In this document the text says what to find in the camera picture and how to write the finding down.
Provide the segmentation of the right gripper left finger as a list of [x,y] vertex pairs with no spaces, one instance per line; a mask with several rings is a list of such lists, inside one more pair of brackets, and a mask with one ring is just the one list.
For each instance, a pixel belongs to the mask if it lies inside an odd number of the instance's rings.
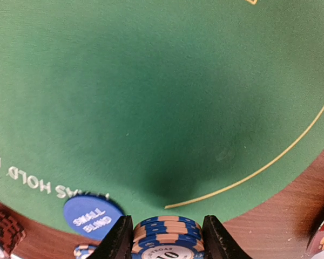
[[131,259],[133,221],[131,216],[121,216],[101,241],[89,259]]

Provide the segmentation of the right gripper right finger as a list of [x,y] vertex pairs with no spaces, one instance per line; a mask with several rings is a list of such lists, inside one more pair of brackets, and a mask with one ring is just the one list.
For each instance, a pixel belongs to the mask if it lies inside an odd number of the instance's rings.
[[205,216],[202,229],[204,258],[250,259],[216,216]]

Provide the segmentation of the blue pink chips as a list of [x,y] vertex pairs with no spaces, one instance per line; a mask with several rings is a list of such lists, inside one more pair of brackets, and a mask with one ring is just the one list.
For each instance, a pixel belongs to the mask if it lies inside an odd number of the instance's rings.
[[73,250],[75,259],[86,259],[97,249],[96,245],[92,244],[80,244]]

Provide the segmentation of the blue small blind button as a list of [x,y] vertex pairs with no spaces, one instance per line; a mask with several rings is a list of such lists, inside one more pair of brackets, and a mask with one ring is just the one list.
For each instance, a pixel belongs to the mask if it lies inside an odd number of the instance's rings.
[[63,217],[69,227],[96,241],[101,241],[124,215],[123,208],[108,195],[89,192],[69,198],[63,206]]

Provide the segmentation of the blue pink chip stack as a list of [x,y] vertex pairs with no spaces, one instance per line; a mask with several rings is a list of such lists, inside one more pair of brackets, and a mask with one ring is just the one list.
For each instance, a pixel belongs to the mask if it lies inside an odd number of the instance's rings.
[[132,258],[204,258],[201,226],[182,216],[155,216],[133,230]]

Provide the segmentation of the red black chip stack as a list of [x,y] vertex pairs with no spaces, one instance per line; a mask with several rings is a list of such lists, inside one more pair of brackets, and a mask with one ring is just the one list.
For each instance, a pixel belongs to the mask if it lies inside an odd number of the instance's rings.
[[25,237],[22,224],[9,213],[0,210],[0,259],[11,258]]

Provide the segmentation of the round green poker mat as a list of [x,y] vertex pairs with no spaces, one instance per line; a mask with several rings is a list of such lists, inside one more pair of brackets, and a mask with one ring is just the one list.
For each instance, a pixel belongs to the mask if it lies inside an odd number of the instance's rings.
[[324,149],[324,1],[0,1],[0,202],[233,219]]

